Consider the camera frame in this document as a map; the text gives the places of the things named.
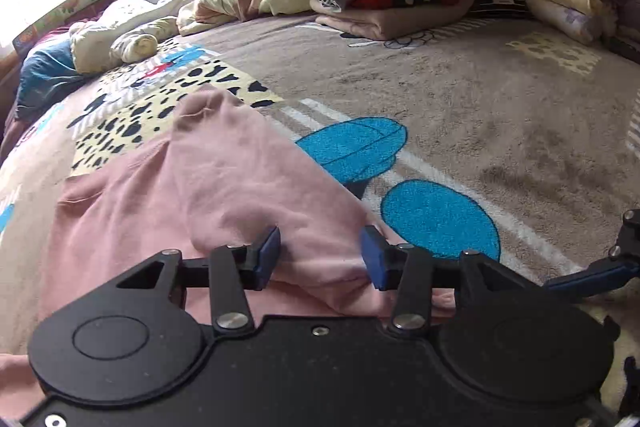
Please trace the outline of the pink sweatshirt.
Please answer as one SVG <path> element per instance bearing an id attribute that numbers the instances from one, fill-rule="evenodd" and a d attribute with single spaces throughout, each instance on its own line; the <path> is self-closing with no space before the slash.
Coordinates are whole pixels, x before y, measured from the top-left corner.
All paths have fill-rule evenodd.
<path id="1" fill-rule="evenodd" d="M 179 262 L 232 293 L 230 248 L 265 232 L 281 242 L 270 282 L 232 312 L 389 317 L 396 296 L 373 288 L 360 255 L 375 221 L 257 110 L 224 90 L 187 96 L 168 132 L 63 183 L 36 271 L 39 329 L 28 355 L 1 359 L 2 412 L 26 412 L 42 387 L 91 403 L 167 389 L 219 329 Z"/>

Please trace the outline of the Mickey Mouse bed blanket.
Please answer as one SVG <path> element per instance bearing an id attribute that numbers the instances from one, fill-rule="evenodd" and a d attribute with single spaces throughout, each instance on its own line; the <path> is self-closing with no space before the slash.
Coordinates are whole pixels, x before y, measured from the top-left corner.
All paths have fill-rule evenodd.
<path id="1" fill-rule="evenodd" d="M 205 88 L 257 110 L 375 215 L 393 242 L 460 225 L 500 259 L 557 277 L 602 258 L 639 204 L 639 69 L 532 20 L 465 18 L 356 38 L 316 14 L 263 16 L 166 42 L 90 79 L 1 167 L 1 358 L 27 355 L 36 271 L 63 183 L 169 131 Z"/>

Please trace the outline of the white patterned folded cloth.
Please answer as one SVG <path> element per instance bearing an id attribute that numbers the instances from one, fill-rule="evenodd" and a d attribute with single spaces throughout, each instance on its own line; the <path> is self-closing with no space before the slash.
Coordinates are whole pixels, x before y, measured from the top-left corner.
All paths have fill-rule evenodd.
<path id="1" fill-rule="evenodd" d="M 600 17 L 582 14 L 549 0 L 526 0 L 533 16 L 582 44 L 590 44 L 602 36 Z"/>

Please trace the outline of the rolled cream baby garment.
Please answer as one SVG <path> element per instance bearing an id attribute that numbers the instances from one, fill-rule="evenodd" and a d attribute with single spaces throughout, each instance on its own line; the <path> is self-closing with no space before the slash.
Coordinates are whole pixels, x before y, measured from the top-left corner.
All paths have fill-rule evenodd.
<path id="1" fill-rule="evenodd" d="M 117 63 L 141 62 L 153 56 L 162 42 L 176 35 L 177 17 L 152 20 L 119 36 L 111 45 L 110 57 Z"/>

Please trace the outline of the blue pillow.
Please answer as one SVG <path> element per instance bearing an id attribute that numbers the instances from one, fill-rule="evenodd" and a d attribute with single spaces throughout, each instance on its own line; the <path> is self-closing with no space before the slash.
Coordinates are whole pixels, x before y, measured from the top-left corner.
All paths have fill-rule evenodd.
<path id="1" fill-rule="evenodd" d="M 66 35 L 37 44 L 27 54 L 20 72 L 15 118 L 29 120 L 41 115 L 91 78 L 76 69 Z"/>

